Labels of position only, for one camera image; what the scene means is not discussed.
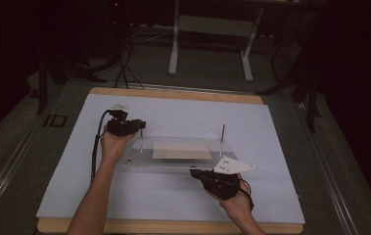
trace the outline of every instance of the wire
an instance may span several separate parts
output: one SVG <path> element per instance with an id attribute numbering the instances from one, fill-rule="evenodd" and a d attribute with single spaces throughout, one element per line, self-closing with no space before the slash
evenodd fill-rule
<path id="1" fill-rule="evenodd" d="M 132 35 L 132 37 L 135 37 L 138 35 L 155 35 L 155 34 L 160 34 L 160 32 L 136 32 L 135 34 Z"/>
<path id="2" fill-rule="evenodd" d="M 120 80 L 120 77 L 121 77 L 122 74 L 124 76 L 124 82 L 126 83 L 126 88 L 128 88 L 128 80 L 126 79 L 126 71 L 125 71 L 126 68 L 127 68 L 130 71 L 130 74 L 133 76 L 134 81 L 139 83 L 139 85 L 142 87 L 142 89 L 145 89 L 143 84 L 140 82 L 143 78 L 143 75 L 138 71 L 134 71 L 128 64 L 129 61 L 130 61 L 130 58 L 131 58 L 131 52 L 130 52 L 129 48 L 127 48 L 125 45 L 123 45 L 123 48 L 126 49 L 128 55 L 127 55 L 126 61 L 124 60 L 123 57 L 120 57 L 121 71 L 119 72 L 119 74 L 117 76 L 116 83 L 115 83 L 115 88 L 117 88 L 118 81 Z"/>
<path id="3" fill-rule="evenodd" d="M 103 119 L 105 118 L 105 115 L 108 114 L 110 110 L 106 110 L 102 114 L 102 118 L 100 119 L 100 124 L 99 124 L 99 129 L 96 134 L 96 138 L 94 140 L 94 147 L 93 147 L 93 154 L 91 157 L 91 178 L 90 178 L 90 183 L 93 182 L 94 177 L 96 177 L 96 162 L 97 162 L 97 147 L 99 146 L 99 140 L 103 136 L 103 134 L 100 134 L 100 131 L 102 129 L 102 124 L 103 124 Z"/>
<path id="4" fill-rule="evenodd" d="M 159 35 L 156 35 L 156 36 L 151 37 L 151 38 L 149 38 L 149 39 L 146 39 L 146 40 L 144 40 L 144 41 L 133 42 L 133 43 L 134 43 L 134 44 L 142 44 L 142 43 L 146 43 L 146 42 L 152 41 L 152 40 L 154 40 L 154 39 L 157 39 L 158 37 L 162 37 L 162 36 L 164 36 L 164 35 L 167 35 L 167 34 L 169 34 L 169 33 L 171 33 L 171 32 L 173 32 L 173 30 L 170 30 L 170 31 L 167 31 L 167 32 L 163 32 L 163 33 L 161 33 L 161 34 L 159 34 Z"/>
<path id="5" fill-rule="evenodd" d="M 253 203 L 253 199 L 252 199 L 252 188 L 250 187 L 250 184 L 246 180 L 242 178 L 240 178 L 240 180 L 243 181 L 247 185 L 247 187 L 249 188 L 249 193 L 246 192 L 246 190 L 242 189 L 241 187 L 238 190 L 249 198 L 250 209 L 253 210 L 253 208 L 255 207 L 255 204 Z"/>

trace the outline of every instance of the metal rod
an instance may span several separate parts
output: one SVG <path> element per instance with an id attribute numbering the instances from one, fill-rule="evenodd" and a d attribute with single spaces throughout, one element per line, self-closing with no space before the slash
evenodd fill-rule
<path id="1" fill-rule="evenodd" d="M 221 142 L 224 140 L 224 130 L 225 130 L 225 124 L 222 125 Z"/>
<path id="2" fill-rule="evenodd" d="M 0 198 L 2 197 L 3 193 L 5 192 L 6 188 L 8 187 L 10 181 L 12 180 L 13 176 L 19 169 L 23 159 L 25 158 L 25 154 L 27 148 L 32 140 L 35 132 L 38 130 L 38 127 L 42 126 L 45 119 L 48 117 L 49 112 L 52 110 L 52 107 L 55 105 L 55 102 L 58 100 L 60 93 L 53 94 L 50 96 L 50 102 L 47 103 L 44 111 L 36 116 L 32 124 L 28 127 L 23 139 L 12 153 L 11 157 L 8 159 L 6 164 L 0 171 Z"/>
<path id="3" fill-rule="evenodd" d="M 304 131 L 307 133 L 314 150 L 316 152 L 318 167 L 322 175 L 323 182 L 328 189 L 329 196 L 331 197 L 332 203 L 334 205 L 335 211 L 338 215 L 338 219 L 344 229 L 345 234 L 354 235 L 358 234 L 355 223 L 349 213 L 349 209 L 345 202 L 344 196 L 335 180 L 331 168 L 326 161 L 325 155 L 314 135 L 309 131 L 306 121 L 304 120 L 305 108 L 303 104 L 297 105 L 296 110 L 298 112 L 299 118 L 301 119 L 301 124 Z"/>
<path id="4" fill-rule="evenodd" d="M 257 33 L 257 29 L 260 24 L 263 11 L 264 11 L 263 8 L 260 8 L 258 10 L 257 17 L 255 18 L 255 22 L 252 25 L 252 30 L 250 31 L 249 42 L 246 46 L 246 50 L 243 53 L 243 58 L 248 58 L 250 55 L 250 51 L 252 50 L 253 42 L 255 41 L 255 35 Z"/>
<path id="5" fill-rule="evenodd" d="M 140 153 L 143 152 L 142 146 L 143 146 L 143 129 L 140 129 Z"/>

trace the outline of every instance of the table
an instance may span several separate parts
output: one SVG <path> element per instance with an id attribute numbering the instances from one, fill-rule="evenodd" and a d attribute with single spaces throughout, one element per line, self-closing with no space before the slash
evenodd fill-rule
<path id="1" fill-rule="evenodd" d="M 208 101 L 210 103 L 215 104 L 221 104 L 223 106 L 227 106 L 226 104 L 235 104 L 237 106 L 238 104 L 262 104 L 262 101 L 257 96 L 244 96 L 244 95 L 230 95 L 230 94 L 213 94 L 213 93 L 197 93 L 197 92 L 173 92 L 173 91 L 160 91 L 160 90 L 132 90 L 132 89 L 109 89 L 109 88 L 94 88 L 91 90 L 90 95 L 95 96 L 99 95 L 103 97 L 109 98 L 110 96 L 118 96 L 118 97 L 134 97 L 134 98 L 163 98 L 166 100 L 178 100 L 180 102 L 184 101 Z M 84 108 L 88 106 L 88 102 L 86 100 L 86 103 L 84 105 Z M 83 117 L 86 116 L 85 110 L 83 108 L 83 111 L 81 111 L 81 114 L 79 116 L 79 121 L 83 119 Z M 73 133 L 71 135 L 74 135 L 76 131 L 79 130 L 77 125 L 75 126 Z M 68 156 L 68 148 L 71 145 L 71 139 L 69 140 L 68 147 L 66 148 L 65 152 L 63 153 L 62 160 L 60 161 L 59 165 L 57 166 L 56 173 L 54 176 L 56 176 L 57 171 L 60 171 L 60 167 L 63 167 L 62 162 L 67 161 L 69 158 L 65 158 Z M 72 169 L 71 174 L 77 174 L 79 171 L 85 170 L 85 169 Z M 86 170 L 86 180 L 88 181 L 89 177 L 89 171 Z M 50 186 L 47 189 L 46 196 L 44 196 L 44 200 L 41 204 L 40 211 L 38 212 L 39 222 L 38 222 L 38 230 L 45 233 L 64 233 L 67 231 L 67 228 L 70 224 L 70 216 L 60 216 L 58 214 L 55 215 L 48 215 L 49 208 L 51 208 L 52 205 L 51 202 L 59 203 L 56 200 L 59 198 L 52 198 L 52 201 L 47 202 L 48 200 L 46 198 L 51 197 L 51 195 L 58 195 L 60 198 L 64 197 L 66 194 L 71 193 L 72 189 L 68 189 L 66 191 L 65 188 L 62 188 L 63 192 L 56 193 L 54 188 L 50 188 Z M 79 195 L 77 197 L 82 197 L 83 193 L 78 192 Z M 267 232 L 267 233 L 300 233 L 302 231 L 302 224 L 304 221 L 302 220 L 302 216 L 300 219 L 300 222 L 267 222 L 267 221 L 260 221 L 259 225 Z M 108 222 L 105 227 L 105 232 L 109 233 L 240 233 L 240 230 L 237 226 L 235 226 L 234 223 L 227 221 L 227 220 L 219 220 L 219 221 L 205 221 L 205 220 L 175 220 L 175 219 L 108 219 Z"/>
<path id="2" fill-rule="evenodd" d="M 301 4 L 299 0 L 269 0 L 269 1 L 253 1 L 254 3 L 264 4 L 291 4 L 298 6 Z M 236 21 L 225 19 L 214 19 L 206 17 L 186 16 L 179 13 L 179 0 L 175 0 L 174 20 L 173 20 L 173 43 L 170 54 L 169 70 L 170 75 L 176 75 L 176 66 L 178 61 L 178 33 L 179 30 L 194 31 L 202 33 L 213 33 L 233 36 L 248 37 L 247 46 L 241 51 L 241 59 L 244 70 L 244 76 L 247 82 L 253 81 L 252 69 L 250 66 L 249 55 L 255 41 L 255 35 L 260 24 L 260 20 L 264 11 L 264 7 L 258 7 L 255 13 L 255 20 Z"/>

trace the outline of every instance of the gray floor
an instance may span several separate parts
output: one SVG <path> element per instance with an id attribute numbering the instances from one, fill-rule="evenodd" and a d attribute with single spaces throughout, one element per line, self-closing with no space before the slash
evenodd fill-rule
<path id="1" fill-rule="evenodd" d="M 138 42 L 147 38 L 133 39 Z M 170 57 L 168 40 L 159 38 L 134 44 L 128 64 L 135 72 L 127 73 L 130 86 L 134 85 L 133 74 L 136 79 L 141 79 L 147 89 L 185 87 L 254 94 L 257 90 L 276 84 L 270 64 L 275 46 L 270 39 L 260 38 L 255 42 L 250 55 L 255 76 L 252 83 L 244 80 L 238 50 L 241 43 L 225 43 L 227 46 L 223 46 L 224 43 L 219 43 L 220 46 L 195 44 L 190 40 L 183 40 L 182 43 L 176 76 L 167 74 Z M 37 222 L 35 214 L 85 97 L 94 86 L 113 86 L 119 71 L 120 68 L 117 68 L 99 74 L 108 80 L 105 84 L 91 83 L 74 76 L 66 85 L 51 85 L 50 106 L 43 116 L 35 114 L 37 101 L 25 98 L 0 123 L 0 170 L 14 155 L 25 135 L 30 133 L 29 145 L 20 148 L 23 150 L 23 159 L 17 163 L 14 177 L 0 198 L 0 234 L 34 232 Z M 317 131 L 312 134 L 304 125 L 304 109 L 290 98 L 291 91 L 292 88 L 287 88 L 262 98 L 272 113 L 300 195 L 306 220 L 302 234 L 371 234 L 369 187 L 325 103 L 325 97 L 318 97 L 317 106 L 322 117 L 315 119 Z M 42 126 L 50 114 L 67 116 L 69 119 L 63 128 Z M 337 210 L 342 208 L 339 203 L 348 209 L 353 225 L 345 225 L 345 219 L 340 219 L 343 211 Z"/>

